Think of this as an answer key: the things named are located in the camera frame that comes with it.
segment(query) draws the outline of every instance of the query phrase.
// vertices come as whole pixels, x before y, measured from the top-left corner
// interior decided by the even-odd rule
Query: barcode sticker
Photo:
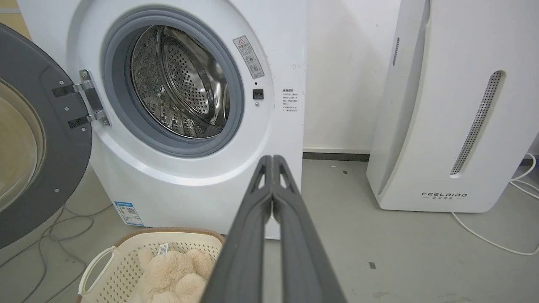
[[[165,254],[167,253],[167,251],[168,251],[168,243],[159,245],[159,251],[157,252],[157,255],[159,256],[160,254]]]
[[[114,204],[126,224],[144,226],[132,203],[114,201]]]

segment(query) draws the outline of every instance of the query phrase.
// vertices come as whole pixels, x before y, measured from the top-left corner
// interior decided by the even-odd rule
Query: plush toy
[[[148,248],[139,251],[144,275],[137,286],[143,303],[197,303],[213,269],[209,254],[168,251],[155,256]]]

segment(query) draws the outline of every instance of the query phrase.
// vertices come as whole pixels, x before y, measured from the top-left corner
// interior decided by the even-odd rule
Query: concrete floor
[[[302,195],[349,302],[537,301],[539,254],[523,257],[497,249],[465,231],[450,214],[381,210],[367,183],[366,168],[364,162],[304,160]],[[79,213],[95,212],[109,203],[91,171],[68,201]],[[513,187],[507,187],[491,211],[459,217],[472,230],[512,249],[532,251],[539,243],[539,203]],[[83,219],[66,222],[57,234],[69,235],[85,224]],[[86,234],[64,243],[89,262],[135,229],[109,209],[96,216]],[[1,249],[0,261],[37,239],[42,230]],[[43,302],[82,270],[56,243],[44,240],[42,247],[49,272],[28,302]],[[281,302],[279,250],[278,241],[267,241],[266,303]],[[0,270],[1,301],[22,300],[42,270],[35,247],[7,264]],[[51,302],[74,302],[77,286]]]

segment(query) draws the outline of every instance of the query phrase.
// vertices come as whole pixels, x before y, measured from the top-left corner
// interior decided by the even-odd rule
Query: white air purifier
[[[367,168],[382,209],[485,212],[539,131],[539,2],[403,0]]]

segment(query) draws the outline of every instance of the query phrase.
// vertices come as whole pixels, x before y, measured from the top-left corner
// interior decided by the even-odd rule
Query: gray cable
[[[19,251],[18,253],[16,253],[14,256],[12,256],[11,258],[9,258],[8,260],[4,261],[4,263],[2,263],[0,265],[0,269],[5,265],[7,264],[9,261],[13,260],[14,258],[16,258],[18,255],[20,255],[21,253],[25,252],[27,249],[29,249],[30,247],[32,247],[35,243],[38,243],[38,252],[39,252],[39,257],[41,259],[41,264],[43,266],[43,273],[41,274],[41,277],[39,278],[39,281],[36,283],[36,285],[32,288],[32,291],[26,295],[26,297],[21,301],[21,303],[25,303],[28,298],[30,296],[32,296],[34,294],[34,292],[37,290],[37,288],[41,285],[41,283],[43,282],[43,280],[45,279],[45,276],[47,274],[47,262],[45,261],[45,258],[43,257],[43,253],[41,251],[41,241],[44,239],[44,238],[51,238],[53,241],[57,242],[58,245],[60,245],[60,248],[64,251],[64,253],[66,255],[68,255],[70,258],[72,258],[73,260],[77,261],[78,263],[82,264],[83,268],[82,268],[82,271],[79,273],[79,275],[77,277],[75,277],[71,282],[69,282],[66,286],[64,286],[62,289],[60,289],[58,292],[56,292],[53,296],[51,296],[50,298],[48,298],[44,303],[47,303],[49,301],[51,301],[52,299],[54,299],[57,295],[59,295],[61,292],[63,292],[64,290],[66,290],[68,287],[70,287],[75,281],[77,281],[81,276],[82,274],[84,273],[84,270],[86,269],[86,266],[87,264],[79,259],[77,256],[71,254],[70,252],[68,252],[65,247],[62,245],[62,243],[60,241],[64,241],[64,240],[69,240],[69,239],[73,239],[75,237],[78,237],[80,235],[82,235],[83,233],[87,232],[93,225],[94,225],[94,218],[92,218],[93,216],[96,216],[102,212],[104,212],[105,210],[109,209],[112,205],[109,205],[107,207],[105,207],[104,209],[94,213],[94,214],[89,214],[89,215],[81,215],[81,214],[78,214],[74,211],[71,211],[70,209],[67,208],[66,204],[64,204],[64,206],[62,206],[62,209],[60,211],[60,214],[58,214],[58,216],[56,217],[56,219],[54,220],[54,222],[49,226],[47,227],[43,233],[41,233],[41,236],[39,237],[39,239],[37,239],[35,242],[31,243],[30,245],[28,245],[25,249]],[[73,214],[74,216],[73,217],[70,217],[70,218],[66,218],[66,219],[63,219],[61,221],[58,221],[58,219],[60,219],[60,216],[62,216],[62,214],[64,213],[64,210]],[[55,234],[52,233],[53,231],[53,228],[60,224],[60,223],[63,223],[63,222],[66,222],[66,221],[69,221],[69,220],[73,220],[73,219],[77,219],[77,218],[85,218],[85,219],[88,219],[90,220],[90,224],[87,228],[85,228],[82,232],[79,232],[79,233],[76,233],[72,236],[69,236],[69,237],[65,237],[65,238],[58,238],[56,237]]]

